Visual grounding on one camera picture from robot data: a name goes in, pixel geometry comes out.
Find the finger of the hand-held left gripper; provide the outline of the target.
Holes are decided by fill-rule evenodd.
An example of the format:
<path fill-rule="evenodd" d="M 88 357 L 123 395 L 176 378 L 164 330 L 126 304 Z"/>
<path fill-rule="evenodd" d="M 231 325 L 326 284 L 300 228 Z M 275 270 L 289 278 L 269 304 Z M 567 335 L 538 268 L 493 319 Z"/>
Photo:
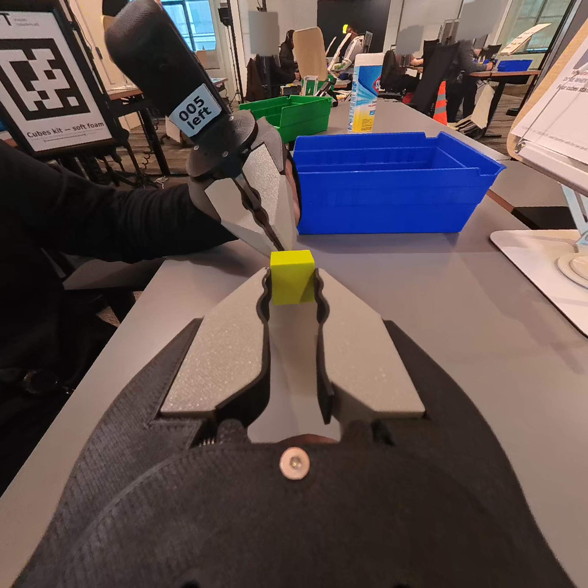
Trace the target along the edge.
<path fill-rule="evenodd" d="M 240 238 L 260 252 L 294 249 L 298 240 L 299 202 L 293 170 L 283 151 L 276 166 L 267 144 L 254 149 L 243 166 L 240 193 L 245 213 Z"/>
<path fill-rule="evenodd" d="M 275 183 L 272 195 L 270 186 L 259 190 L 260 207 L 246 198 L 238 183 L 232 179 L 218 180 L 206 190 L 206 194 L 221 219 L 221 224 L 238 239 L 259 253 L 270 256 L 283 251 L 283 243 L 276 229 L 280 205 L 283 204 L 283 181 Z"/>

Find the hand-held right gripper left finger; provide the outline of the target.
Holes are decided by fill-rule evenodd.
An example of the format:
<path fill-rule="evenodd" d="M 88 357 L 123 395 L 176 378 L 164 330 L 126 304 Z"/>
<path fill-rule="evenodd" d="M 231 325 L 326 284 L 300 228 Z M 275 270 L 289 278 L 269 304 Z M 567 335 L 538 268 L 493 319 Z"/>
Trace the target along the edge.
<path fill-rule="evenodd" d="M 270 398 L 270 270 L 262 268 L 200 322 L 160 407 L 164 417 L 251 425 Z"/>

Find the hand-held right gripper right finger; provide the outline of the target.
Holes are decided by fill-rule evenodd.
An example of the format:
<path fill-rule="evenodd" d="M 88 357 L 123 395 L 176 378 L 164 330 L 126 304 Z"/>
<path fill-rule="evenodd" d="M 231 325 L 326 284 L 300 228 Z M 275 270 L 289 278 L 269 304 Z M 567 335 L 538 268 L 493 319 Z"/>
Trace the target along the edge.
<path fill-rule="evenodd" d="M 316 269 L 317 392 L 323 422 L 421 418 L 423 402 L 381 315 Z"/>

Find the blue plastic bin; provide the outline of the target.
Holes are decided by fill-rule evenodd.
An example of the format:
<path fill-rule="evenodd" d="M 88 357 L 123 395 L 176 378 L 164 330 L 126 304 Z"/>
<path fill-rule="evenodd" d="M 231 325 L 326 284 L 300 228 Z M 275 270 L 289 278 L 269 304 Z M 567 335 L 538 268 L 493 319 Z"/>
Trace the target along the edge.
<path fill-rule="evenodd" d="M 302 235 L 459 233 L 505 166 L 445 132 L 299 136 Z"/>

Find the green plastic bin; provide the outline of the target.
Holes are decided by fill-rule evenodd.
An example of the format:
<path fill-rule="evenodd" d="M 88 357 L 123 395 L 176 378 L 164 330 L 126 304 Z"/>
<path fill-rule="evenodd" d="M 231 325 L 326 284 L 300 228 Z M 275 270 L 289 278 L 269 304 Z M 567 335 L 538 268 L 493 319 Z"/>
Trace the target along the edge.
<path fill-rule="evenodd" d="M 332 99 L 330 96 L 280 96 L 241 104 L 239 110 L 251 111 L 256 120 L 266 118 L 279 132 L 283 143 L 291 143 L 298 136 L 327 130 Z"/>

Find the beige office chair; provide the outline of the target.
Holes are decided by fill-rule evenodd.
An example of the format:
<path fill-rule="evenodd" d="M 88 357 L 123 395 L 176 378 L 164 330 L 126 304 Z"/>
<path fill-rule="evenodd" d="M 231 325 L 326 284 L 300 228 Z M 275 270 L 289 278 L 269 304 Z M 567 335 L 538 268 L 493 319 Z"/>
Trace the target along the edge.
<path fill-rule="evenodd" d="M 318 26 L 296 30 L 293 33 L 293 44 L 301 80 L 315 77 L 318 88 L 328 77 L 322 30 Z"/>

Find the black office chair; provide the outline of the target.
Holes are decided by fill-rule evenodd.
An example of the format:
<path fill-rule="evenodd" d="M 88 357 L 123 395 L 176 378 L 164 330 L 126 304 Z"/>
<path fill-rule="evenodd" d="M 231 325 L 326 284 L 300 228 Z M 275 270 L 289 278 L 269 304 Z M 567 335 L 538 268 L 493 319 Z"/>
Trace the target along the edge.
<path fill-rule="evenodd" d="M 439 88 L 458 53 L 459 44 L 437 44 L 432 53 L 424 61 L 421 80 L 409 103 L 412 109 L 431 117 L 435 109 Z"/>

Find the black white code sign board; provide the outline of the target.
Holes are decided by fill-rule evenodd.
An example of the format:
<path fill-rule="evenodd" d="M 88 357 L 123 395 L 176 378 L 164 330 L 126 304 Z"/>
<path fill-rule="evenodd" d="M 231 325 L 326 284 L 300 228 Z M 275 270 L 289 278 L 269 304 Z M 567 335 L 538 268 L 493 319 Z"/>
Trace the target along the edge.
<path fill-rule="evenodd" d="M 1 1 L 1 121 L 32 156 L 115 144 L 107 97 L 59 1 Z"/>

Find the person's left forearm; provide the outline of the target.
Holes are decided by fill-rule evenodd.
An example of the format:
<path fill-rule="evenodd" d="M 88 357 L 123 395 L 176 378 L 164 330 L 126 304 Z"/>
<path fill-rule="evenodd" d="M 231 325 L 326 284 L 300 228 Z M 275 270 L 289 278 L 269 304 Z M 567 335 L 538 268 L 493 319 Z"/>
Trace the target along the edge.
<path fill-rule="evenodd" d="M 1 142 L 1 208 L 65 254 L 135 263 L 237 239 L 194 206 L 186 184 L 116 190 Z"/>

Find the black speaker stand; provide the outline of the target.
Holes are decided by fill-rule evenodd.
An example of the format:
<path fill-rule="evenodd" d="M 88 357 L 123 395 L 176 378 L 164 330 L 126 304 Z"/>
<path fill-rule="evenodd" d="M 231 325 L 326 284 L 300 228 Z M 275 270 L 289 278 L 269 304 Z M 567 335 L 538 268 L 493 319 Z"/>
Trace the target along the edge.
<path fill-rule="evenodd" d="M 220 17 L 222 24 L 230 31 L 229 45 L 231 48 L 233 70 L 234 70 L 234 74 L 235 74 L 236 93 L 237 93 L 237 96 L 239 99 L 239 104 L 243 104 L 245 101 L 244 100 L 245 93 L 243 91 L 243 84 L 242 84 L 241 73 L 240 73 L 237 39 L 236 39 L 235 26 L 234 26 L 234 22 L 233 22 L 231 2 L 230 1 L 220 1 L 218 12 L 219 12 L 219 17 Z"/>

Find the blue white wipes canister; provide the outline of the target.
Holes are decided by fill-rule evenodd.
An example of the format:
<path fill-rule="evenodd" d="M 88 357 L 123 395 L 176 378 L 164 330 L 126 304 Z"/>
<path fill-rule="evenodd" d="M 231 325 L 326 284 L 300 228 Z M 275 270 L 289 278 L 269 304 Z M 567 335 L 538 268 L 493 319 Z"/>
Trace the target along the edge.
<path fill-rule="evenodd" d="M 370 132 L 373 128 L 384 56 L 359 54 L 355 59 L 348 132 Z"/>

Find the yellow foam cube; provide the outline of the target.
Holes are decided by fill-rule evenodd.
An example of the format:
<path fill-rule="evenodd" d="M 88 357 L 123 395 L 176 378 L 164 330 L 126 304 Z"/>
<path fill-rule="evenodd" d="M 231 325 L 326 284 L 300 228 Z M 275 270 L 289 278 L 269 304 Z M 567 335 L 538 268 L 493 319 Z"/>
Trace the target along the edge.
<path fill-rule="evenodd" d="M 274 305 L 315 301 L 315 260 L 310 250 L 272 252 L 270 272 Z"/>

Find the wooden desk with black legs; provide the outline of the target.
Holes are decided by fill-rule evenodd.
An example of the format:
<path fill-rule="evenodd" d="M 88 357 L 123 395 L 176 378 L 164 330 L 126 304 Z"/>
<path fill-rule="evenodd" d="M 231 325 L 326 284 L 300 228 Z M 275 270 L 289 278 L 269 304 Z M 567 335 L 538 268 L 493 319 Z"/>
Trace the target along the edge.
<path fill-rule="evenodd" d="M 155 109 L 152 101 L 147 99 L 139 88 L 117 89 L 110 91 L 108 96 L 111 100 L 111 110 L 116 117 L 128 114 L 138 115 L 149 150 L 155 156 L 161 174 L 166 177 L 171 176 L 156 126 L 152 121 L 151 112 Z"/>
<path fill-rule="evenodd" d="M 504 92 L 506 85 L 523 85 L 530 77 L 535 77 L 541 74 L 541 70 L 522 70 L 522 71 L 497 71 L 487 70 L 484 72 L 474 72 L 470 74 L 471 77 L 487 81 L 495 81 L 498 85 L 495 88 L 495 94 L 490 102 L 489 121 L 492 120 L 496 108 L 499 104 L 500 98 Z"/>

